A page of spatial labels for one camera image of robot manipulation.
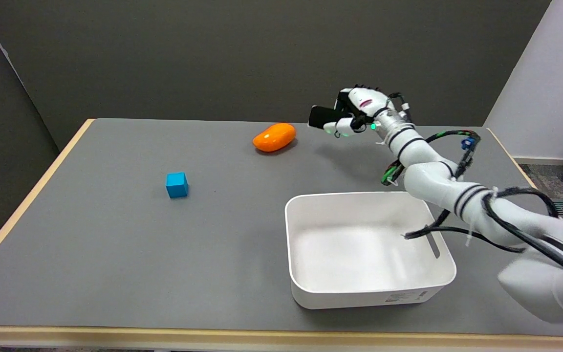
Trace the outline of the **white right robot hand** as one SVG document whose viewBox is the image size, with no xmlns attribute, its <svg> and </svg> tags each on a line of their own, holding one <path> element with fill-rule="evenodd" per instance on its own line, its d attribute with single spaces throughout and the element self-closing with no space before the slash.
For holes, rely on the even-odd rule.
<svg viewBox="0 0 563 352">
<path fill-rule="evenodd" d="M 339 91 L 334 109 L 344 114 L 335 122 L 324 124 L 323 130 L 335 137 L 362 133 L 379 114 L 395 108 L 391 99 L 376 88 L 356 86 Z"/>
</svg>

